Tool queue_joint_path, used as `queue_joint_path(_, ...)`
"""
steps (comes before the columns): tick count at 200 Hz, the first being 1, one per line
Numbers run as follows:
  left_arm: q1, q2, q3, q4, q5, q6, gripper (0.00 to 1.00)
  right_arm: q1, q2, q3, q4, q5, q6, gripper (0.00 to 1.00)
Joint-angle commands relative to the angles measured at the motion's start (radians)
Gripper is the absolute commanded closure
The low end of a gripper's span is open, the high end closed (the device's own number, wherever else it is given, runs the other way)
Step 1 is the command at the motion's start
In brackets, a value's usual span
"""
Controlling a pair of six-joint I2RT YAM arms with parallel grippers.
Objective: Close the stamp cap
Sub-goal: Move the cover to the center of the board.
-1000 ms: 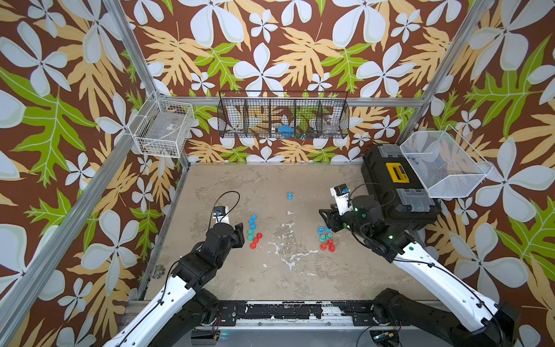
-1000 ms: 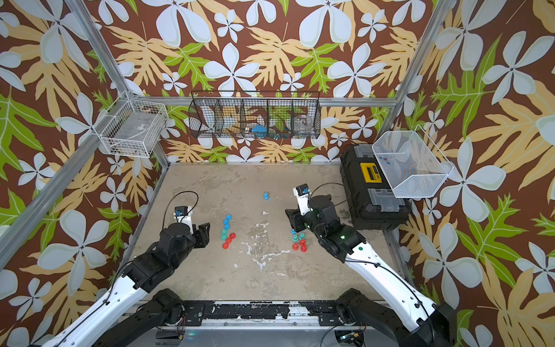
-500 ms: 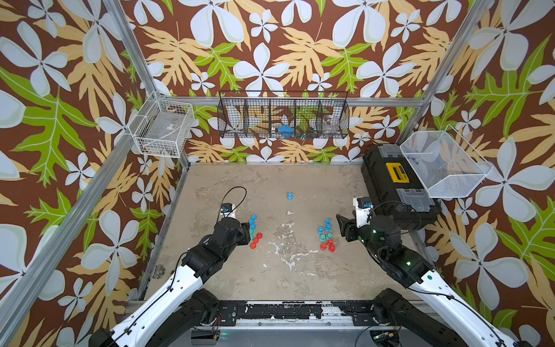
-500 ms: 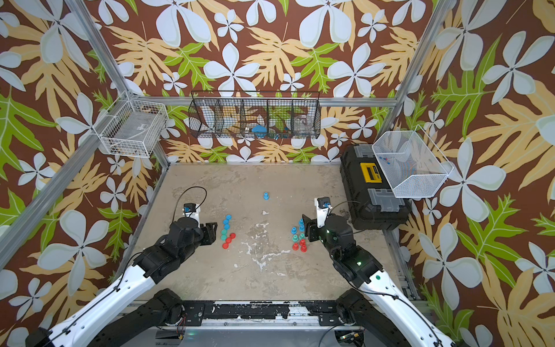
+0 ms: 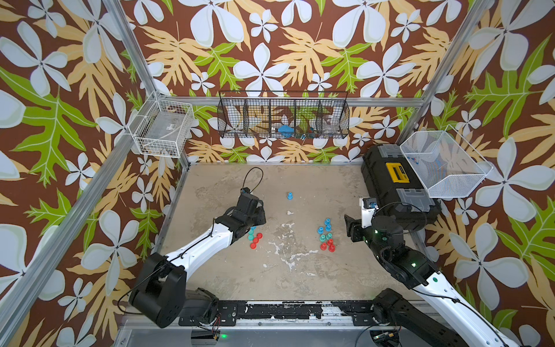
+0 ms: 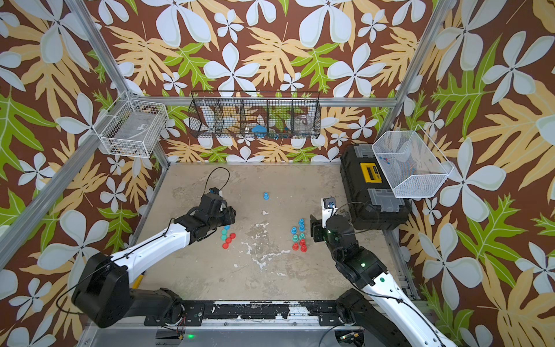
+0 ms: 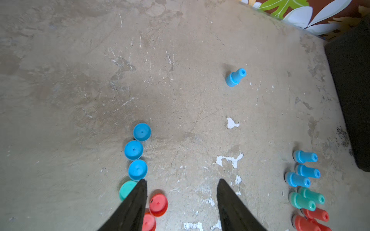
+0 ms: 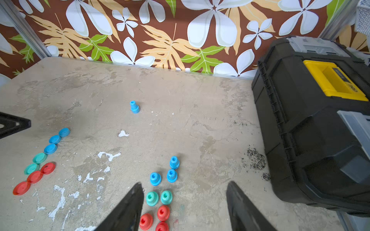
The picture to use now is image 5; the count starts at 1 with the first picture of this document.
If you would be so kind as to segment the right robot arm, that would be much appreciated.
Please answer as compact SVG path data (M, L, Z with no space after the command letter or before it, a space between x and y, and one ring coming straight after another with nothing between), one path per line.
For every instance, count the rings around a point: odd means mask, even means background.
M344 217L346 233L362 241L377 262L398 282L424 299L446 321L437 322L392 289L374 301L379 322L406 328L431 346L515 346L454 289L422 252L407 246L405 231L393 216Z

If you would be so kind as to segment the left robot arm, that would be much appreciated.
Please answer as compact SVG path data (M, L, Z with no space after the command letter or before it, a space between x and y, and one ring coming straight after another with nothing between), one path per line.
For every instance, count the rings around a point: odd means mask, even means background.
M250 189L242 189L237 204L214 218L204 234L176 251L155 252L147 258L130 291L130 306L159 328L178 318L202 328L212 325L217 320L219 299L205 289L187 289L189 276L251 228L265 223L264 202Z

